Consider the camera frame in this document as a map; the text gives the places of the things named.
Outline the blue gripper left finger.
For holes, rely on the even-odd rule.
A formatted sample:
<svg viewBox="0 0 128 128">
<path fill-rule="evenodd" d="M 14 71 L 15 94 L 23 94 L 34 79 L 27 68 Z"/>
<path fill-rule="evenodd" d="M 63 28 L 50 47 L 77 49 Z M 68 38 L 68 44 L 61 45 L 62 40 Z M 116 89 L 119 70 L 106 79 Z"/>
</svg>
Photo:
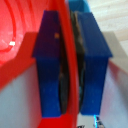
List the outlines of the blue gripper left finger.
<svg viewBox="0 0 128 128">
<path fill-rule="evenodd" d="M 60 117 L 67 110 L 69 74 L 57 11 L 44 12 L 32 56 L 37 62 L 42 116 Z"/>
</svg>

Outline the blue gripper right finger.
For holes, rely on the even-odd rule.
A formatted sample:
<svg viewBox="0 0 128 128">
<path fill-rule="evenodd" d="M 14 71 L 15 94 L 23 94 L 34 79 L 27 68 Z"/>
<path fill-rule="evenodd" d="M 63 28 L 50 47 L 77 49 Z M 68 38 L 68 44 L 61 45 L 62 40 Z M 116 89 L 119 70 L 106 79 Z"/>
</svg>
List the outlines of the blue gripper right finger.
<svg viewBox="0 0 128 128">
<path fill-rule="evenodd" d="M 71 14 L 79 71 L 79 112 L 98 115 L 112 53 L 92 13 Z"/>
</svg>

